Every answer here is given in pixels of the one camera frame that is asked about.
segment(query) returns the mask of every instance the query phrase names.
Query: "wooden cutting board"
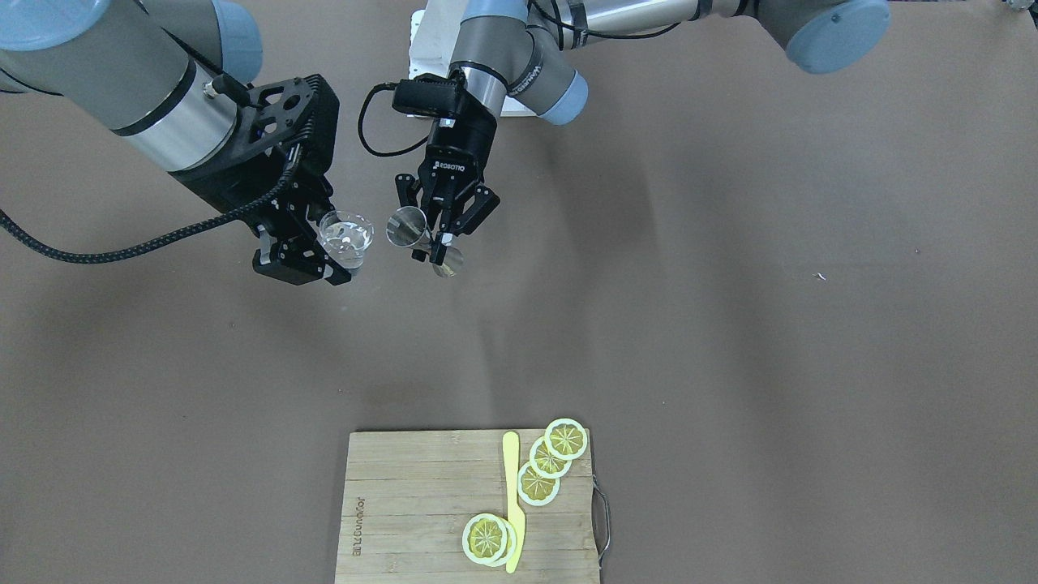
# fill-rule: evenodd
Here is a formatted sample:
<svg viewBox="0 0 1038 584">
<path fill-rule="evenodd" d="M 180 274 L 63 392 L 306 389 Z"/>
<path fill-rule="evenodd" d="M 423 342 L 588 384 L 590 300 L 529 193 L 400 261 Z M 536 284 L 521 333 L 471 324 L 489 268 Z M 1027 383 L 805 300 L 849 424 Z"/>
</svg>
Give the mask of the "wooden cutting board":
<svg viewBox="0 0 1038 584">
<path fill-rule="evenodd" d="M 469 561 L 466 522 L 506 516 L 507 430 L 354 433 L 335 584 L 600 584 L 589 445 L 544 507 L 520 502 L 526 539 L 515 574 Z M 517 430 L 520 465 L 544 430 Z"/>
</svg>

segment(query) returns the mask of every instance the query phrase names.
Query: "citrus fruit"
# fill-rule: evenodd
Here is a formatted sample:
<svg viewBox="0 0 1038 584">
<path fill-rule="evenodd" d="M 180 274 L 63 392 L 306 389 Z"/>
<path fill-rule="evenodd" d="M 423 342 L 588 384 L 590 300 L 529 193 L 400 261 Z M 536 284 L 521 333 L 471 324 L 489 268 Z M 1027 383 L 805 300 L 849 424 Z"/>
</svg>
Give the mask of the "citrus fruit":
<svg viewBox="0 0 1038 584">
<path fill-rule="evenodd" d="M 548 479 L 534 472 L 529 463 L 519 469 L 519 498 L 527 505 L 541 507 L 558 495 L 558 479 Z"/>
<path fill-rule="evenodd" d="M 534 472 L 546 479 L 562 478 L 570 471 L 571 461 L 563 461 L 554 454 L 548 452 L 545 446 L 544 437 L 537 439 L 534 446 L 529 448 L 529 466 Z"/>
<path fill-rule="evenodd" d="M 512 556 L 516 553 L 516 546 L 519 544 L 519 536 L 516 535 L 516 529 L 512 527 L 512 524 L 509 523 L 508 520 L 504 521 L 504 531 L 508 534 L 509 543 L 504 550 L 504 555 L 502 555 L 499 560 L 493 563 L 488 563 L 487 565 L 490 567 L 501 567 L 502 565 L 509 563 L 509 560 L 511 560 Z"/>
<path fill-rule="evenodd" d="M 468 520 L 461 535 L 465 557 L 479 564 L 496 562 L 508 548 L 506 521 L 492 513 L 480 513 Z"/>
<path fill-rule="evenodd" d="M 559 418 L 544 430 L 544 446 L 563 461 L 579 458 L 588 449 L 588 430 L 576 420 Z"/>
</svg>

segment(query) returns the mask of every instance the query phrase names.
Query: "brown surface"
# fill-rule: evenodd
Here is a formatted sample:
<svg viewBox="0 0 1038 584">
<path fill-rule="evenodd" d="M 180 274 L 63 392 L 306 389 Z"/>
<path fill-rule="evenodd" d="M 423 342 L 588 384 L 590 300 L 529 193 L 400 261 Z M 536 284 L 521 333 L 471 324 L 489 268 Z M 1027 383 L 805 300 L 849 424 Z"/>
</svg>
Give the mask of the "brown surface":
<svg viewBox="0 0 1038 584">
<path fill-rule="evenodd" d="M 590 449 L 573 462 L 554 501 L 520 503 L 526 537 L 515 574 L 465 557 L 462 532 L 472 516 L 507 517 L 504 432 L 350 435 L 335 583 L 598 584 Z M 522 465 L 544 430 L 517 432 Z"/>
<path fill-rule="evenodd" d="M 419 157 L 351 127 L 420 2 L 245 4 L 384 220 Z M 1034 580 L 1030 19 L 898 4 L 820 78 L 740 19 L 571 57 L 588 109 L 502 123 L 454 280 L 377 242 L 281 284 L 240 225 L 102 267 L 0 237 L 0 582 L 330 583 L 350 433 L 558 416 L 595 428 L 605 583 Z M 383 98 L 373 142 L 426 130 Z M 71 250 L 212 213 L 61 100 L 0 98 L 0 204 Z"/>
</svg>

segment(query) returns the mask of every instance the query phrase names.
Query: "light blue cap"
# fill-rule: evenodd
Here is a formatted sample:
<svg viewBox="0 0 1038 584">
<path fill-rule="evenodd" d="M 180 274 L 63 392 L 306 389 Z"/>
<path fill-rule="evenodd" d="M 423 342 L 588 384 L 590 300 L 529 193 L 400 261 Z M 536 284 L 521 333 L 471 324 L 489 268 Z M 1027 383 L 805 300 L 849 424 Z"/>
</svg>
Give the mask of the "light blue cap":
<svg viewBox="0 0 1038 584">
<path fill-rule="evenodd" d="M 541 117 L 555 126 L 565 126 L 580 115 L 586 103 L 588 81 L 584 80 L 578 71 L 573 76 L 573 81 L 570 81 L 570 86 L 563 93 L 563 96 L 558 98 L 558 101 L 555 102 L 555 105 L 551 106 L 551 109 L 542 113 Z"/>
<path fill-rule="evenodd" d="M 523 0 L 468 0 L 461 21 L 476 17 L 507 17 L 526 22 L 529 10 Z"/>
<path fill-rule="evenodd" d="M 864 57 L 890 25 L 886 0 L 850 0 L 805 24 L 790 39 L 786 56 L 808 73 L 832 73 Z"/>
<path fill-rule="evenodd" d="M 111 0 L 0 0 L 0 50 L 42 51 L 98 24 Z"/>
<path fill-rule="evenodd" d="M 252 15 L 227 0 L 213 0 L 220 27 L 223 71 L 241 83 L 248 83 L 263 67 L 263 39 Z"/>
</svg>

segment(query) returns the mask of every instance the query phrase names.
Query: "yellow knife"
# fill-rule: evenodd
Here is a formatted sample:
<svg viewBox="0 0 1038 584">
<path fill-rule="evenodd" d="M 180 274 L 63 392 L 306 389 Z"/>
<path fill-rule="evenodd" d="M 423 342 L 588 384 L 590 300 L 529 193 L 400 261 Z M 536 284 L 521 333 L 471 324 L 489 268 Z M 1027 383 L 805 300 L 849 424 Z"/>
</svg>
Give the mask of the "yellow knife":
<svg viewBox="0 0 1038 584">
<path fill-rule="evenodd" d="M 519 508 L 519 435 L 504 433 L 501 451 L 504 454 L 504 490 L 509 500 L 507 519 L 516 530 L 516 553 L 504 564 L 504 572 L 514 574 L 519 555 L 522 554 L 522 541 L 526 536 L 526 513 Z"/>
</svg>

